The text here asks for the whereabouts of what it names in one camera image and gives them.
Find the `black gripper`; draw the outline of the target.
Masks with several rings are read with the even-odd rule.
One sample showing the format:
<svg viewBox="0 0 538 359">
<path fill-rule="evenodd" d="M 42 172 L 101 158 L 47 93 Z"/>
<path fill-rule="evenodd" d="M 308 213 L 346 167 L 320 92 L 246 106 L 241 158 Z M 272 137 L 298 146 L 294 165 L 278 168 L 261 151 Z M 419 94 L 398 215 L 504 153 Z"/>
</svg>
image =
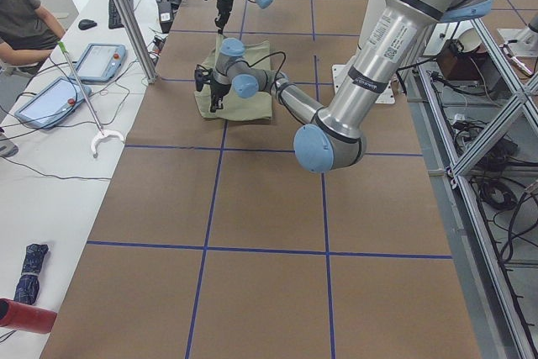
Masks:
<svg viewBox="0 0 538 359">
<path fill-rule="evenodd" d="M 221 110 L 224 108 L 223 105 L 223 98 L 229 93 L 230 90 L 230 84 L 229 83 L 221 83 L 217 81 L 216 79 L 212 79 L 210 81 L 210 112 L 216 113 L 218 110 Z"/>
<path fill-rule="evenodd" d="M 217 27 L 217 32 L 219 34 L 224 33 L 224 28 L 229 21 L 231 11 L 233 8 L 233 0 L 217 0 L 217 10 L 218 15 L 215 18 L 214 22 Z"/>
</svg>

